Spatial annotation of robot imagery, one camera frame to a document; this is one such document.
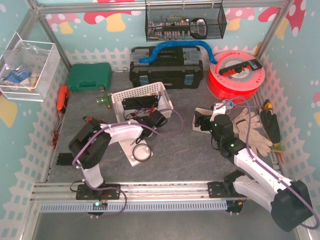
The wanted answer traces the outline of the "red multimeter probe leads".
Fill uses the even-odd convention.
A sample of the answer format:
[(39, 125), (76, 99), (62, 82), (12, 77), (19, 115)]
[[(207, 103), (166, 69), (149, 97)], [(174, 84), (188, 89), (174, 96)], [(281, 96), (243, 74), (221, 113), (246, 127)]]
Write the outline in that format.
[(55, 123), (55, 126), (53, 128), (53, 137), (52, 137), (52, 141), (50, 143), (50, 145), (56, 149), (57, 147), (57, 143), (60, 137), (60, 129), (62, 127), (62, 118), (60, 117), (60, 113), (57, 112), (57, 120)]

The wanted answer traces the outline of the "green plastic tool case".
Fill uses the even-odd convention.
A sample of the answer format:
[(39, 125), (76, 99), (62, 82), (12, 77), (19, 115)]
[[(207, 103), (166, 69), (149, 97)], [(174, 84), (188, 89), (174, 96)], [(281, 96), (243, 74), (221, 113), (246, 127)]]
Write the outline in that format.
[(108, 90), (111, 77), (112, 68), (108, 62), (78, 63), (70, 69), (67, 87), (71, 92)]

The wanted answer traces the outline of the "green brass valve fitting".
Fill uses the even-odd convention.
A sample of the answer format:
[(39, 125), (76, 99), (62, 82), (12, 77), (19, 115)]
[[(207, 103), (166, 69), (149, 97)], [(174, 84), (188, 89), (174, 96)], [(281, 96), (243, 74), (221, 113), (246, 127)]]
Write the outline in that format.
[(112, 103), (111, 103), (111, 99), (110, 99), (110, 94), (106, 93), (104, 96), (102, 97), (98, 97), (96, 99), (96, 103), (99, 105), (103, 105), (105, 104), (106, 107), (111, 110), (112, 109)]

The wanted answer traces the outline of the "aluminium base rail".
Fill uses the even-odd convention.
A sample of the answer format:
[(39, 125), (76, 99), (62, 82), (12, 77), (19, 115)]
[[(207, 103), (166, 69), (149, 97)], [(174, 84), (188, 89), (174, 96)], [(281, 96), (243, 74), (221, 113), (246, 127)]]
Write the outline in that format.
[[(80, 201), (79, 194), (76, 193), (79, 184), (79, 182), (75, 184), (70, 182), (37, 183), (31, 191), (30, 200), (42, 203), (77, 202)], [(119, 185), (129, 203), (196, 200), (246, 201), (249, 199), (243, 195), (227, 197), (221, 193), (214, 193), (212, 188), (208, 188), (207, 180), (120, 182)]]

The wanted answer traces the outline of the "black toolbox with blue latches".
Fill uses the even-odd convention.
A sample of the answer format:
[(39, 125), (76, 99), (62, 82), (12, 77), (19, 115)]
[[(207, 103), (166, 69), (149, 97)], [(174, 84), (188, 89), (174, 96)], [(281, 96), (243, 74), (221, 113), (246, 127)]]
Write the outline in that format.
[(197, 46), (162, 49), (155, 61), (140, 63), (154, 47), (135, 47), (130, 54), (129, 80), (133, 87), (162, 82), (166, 89), (196, 89), (204, 77), (201, 50)]

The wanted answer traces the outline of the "red filament spool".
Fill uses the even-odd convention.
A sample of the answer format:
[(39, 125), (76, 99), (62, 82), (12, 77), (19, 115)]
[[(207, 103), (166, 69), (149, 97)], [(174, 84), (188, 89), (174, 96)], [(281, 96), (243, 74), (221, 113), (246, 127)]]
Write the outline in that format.
[(265, 80), (265, 69), (252, 54), (225, 50), (215, 55), (206, 80), (209, 91), (219, 100), (242, 96), (251, 99)]

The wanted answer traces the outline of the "orange black pliers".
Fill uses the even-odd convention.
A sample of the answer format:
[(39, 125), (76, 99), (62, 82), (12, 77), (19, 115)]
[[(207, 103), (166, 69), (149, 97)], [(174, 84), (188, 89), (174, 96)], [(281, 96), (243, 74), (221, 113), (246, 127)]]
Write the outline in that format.
[(96, 118), (94, 118), (94, 117), (84, 116), (82, 119), (83, 119), (86, 123), (89, 123), (89, 122), (91, 122), (91, 121), (96, 121), (96, 122), (98, 122), (98, 123), (101, 123), (100, 120), (98, 120), (98, 119), (96, 119)]

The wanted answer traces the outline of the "clear acrylic wall box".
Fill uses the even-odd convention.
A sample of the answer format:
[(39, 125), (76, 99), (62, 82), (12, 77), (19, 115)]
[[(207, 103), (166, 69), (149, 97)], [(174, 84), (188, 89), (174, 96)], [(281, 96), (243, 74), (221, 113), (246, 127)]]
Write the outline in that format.
[(0, 93), (8, 100), (43, 102), (61, 57), (55, 43), (23, 40), (16, 32), (15, 45), (3, 51)]

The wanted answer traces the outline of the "orange multimeter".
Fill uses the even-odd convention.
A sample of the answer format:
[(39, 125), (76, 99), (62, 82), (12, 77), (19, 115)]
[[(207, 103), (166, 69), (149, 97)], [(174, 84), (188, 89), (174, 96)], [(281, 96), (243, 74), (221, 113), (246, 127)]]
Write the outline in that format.
[(61, 85), (58, 91), (58, 97), (56, 102), (56, 109), (60, 114), (64, 114), (66, 112), (66, 108), (68, 105), (68, 101), (70, 98), (70, 91), (67, 85)]

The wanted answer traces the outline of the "blue white glove in box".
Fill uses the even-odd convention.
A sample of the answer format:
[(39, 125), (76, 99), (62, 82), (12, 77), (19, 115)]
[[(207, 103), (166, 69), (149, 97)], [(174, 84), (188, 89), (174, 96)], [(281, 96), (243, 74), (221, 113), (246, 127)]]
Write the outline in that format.
[(18, 67), (12, 70), (5, 78), (4, 82), (8, 85), (29, 85), (31, 70), (28, 67)]

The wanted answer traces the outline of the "white work glove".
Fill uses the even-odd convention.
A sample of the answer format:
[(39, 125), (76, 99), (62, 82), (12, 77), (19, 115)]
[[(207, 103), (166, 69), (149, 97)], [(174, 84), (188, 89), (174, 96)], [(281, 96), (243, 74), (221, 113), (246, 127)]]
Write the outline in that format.
[(255, 113), (249, 114), (248, 109), (244, 108), (242, 112), (232, 120), (233, 132), (238, 135), (239, 139), (244, 143), (247, 142), (247, 134), (249, 130), (248, 144), (251, 150), (257, 155), (267, 157), (271, 152), (273, 143), (260, 134), (258, 129), (263, 128), (260, 117)]

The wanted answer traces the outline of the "white plastic perforated basket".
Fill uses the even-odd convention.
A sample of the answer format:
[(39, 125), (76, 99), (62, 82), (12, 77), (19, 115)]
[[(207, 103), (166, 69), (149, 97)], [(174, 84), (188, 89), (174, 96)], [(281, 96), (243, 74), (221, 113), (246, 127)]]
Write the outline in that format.
[(171, 117), (174, 106), (162, 82), (123, 90), (111, 96), (116, 119), (125, 122), (132, 115), (151, 114), (158, 110), (166, 118)]

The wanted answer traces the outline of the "black battery holder in basket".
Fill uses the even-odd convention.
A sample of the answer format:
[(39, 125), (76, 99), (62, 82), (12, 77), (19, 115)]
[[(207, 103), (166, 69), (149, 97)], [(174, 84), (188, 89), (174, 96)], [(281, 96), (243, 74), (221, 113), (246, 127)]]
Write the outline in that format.
[(156, 95), (136, 96), (124, 98), (122, 106), (125, 111), (136, 109), (148, 109), (159, 106), (159, 99)]

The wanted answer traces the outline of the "yellow black screwdriver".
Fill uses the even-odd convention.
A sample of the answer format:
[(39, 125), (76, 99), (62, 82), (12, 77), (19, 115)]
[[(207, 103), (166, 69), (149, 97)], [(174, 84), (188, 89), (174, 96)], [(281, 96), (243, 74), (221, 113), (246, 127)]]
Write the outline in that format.
[(262, 105), (259, 105), (257, 107), (258, 111), (270, 111), (271, 113), (273, 113), (273, 104), (270, 102), (269, 99), (266, 99)]

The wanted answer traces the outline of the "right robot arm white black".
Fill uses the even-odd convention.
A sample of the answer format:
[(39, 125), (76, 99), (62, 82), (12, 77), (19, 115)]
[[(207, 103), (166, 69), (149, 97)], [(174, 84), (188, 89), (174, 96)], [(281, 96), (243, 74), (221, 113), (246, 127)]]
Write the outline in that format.
[(320, 218), (312, 207), (307, 186), (272, 169), (250, 149), (248, 141), (236, 137), (226, 113), (229, 103), (216, 103), (210, 110), (197, 107), (192, 123), (194, 131), (211, 135), (214, 150), (240, 168), (225, 177), (222, 193), (252, 199), (286, 232), (297, 226), (317, 230)]

